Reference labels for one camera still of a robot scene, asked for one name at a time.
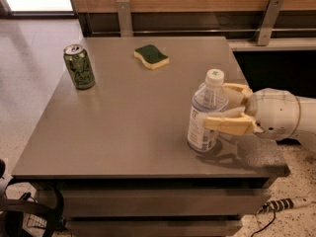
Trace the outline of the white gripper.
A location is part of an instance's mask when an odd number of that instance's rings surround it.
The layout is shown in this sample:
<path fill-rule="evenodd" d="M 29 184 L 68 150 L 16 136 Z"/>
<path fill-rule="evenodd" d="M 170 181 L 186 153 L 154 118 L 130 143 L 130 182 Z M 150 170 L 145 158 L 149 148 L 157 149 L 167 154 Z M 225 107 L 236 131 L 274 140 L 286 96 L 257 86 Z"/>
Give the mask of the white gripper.
<path fill-rule="evenodd" d="M 297 98 L 288 91 L 267 88 L 253 94 L 248 85 L 237 83 L 224 83 L 223 90 L 230 110 L 208 114 L 203 120 L 205 128 L 230 135 L 255 132 L 261 138 L 276 141 L 290 138 L 294 133 L 300 107 Z M 240 106 L 246 103 L 245 113 Z"/>

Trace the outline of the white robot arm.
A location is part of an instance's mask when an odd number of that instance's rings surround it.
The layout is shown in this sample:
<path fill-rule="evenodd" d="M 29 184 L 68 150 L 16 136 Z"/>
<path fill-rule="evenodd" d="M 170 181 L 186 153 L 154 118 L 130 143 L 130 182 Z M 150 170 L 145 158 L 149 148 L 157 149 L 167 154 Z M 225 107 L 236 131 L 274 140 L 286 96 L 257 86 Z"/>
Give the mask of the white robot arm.
<path fill-rule="evenodd" d="M 316 100 L 266 88 L 255 93 L 242 84 L 225 83 L 230 110 L 203 115 L 205 128 L 230 135 L 255 134 L 264 139 L 297 140 L 316 151 Z"/>

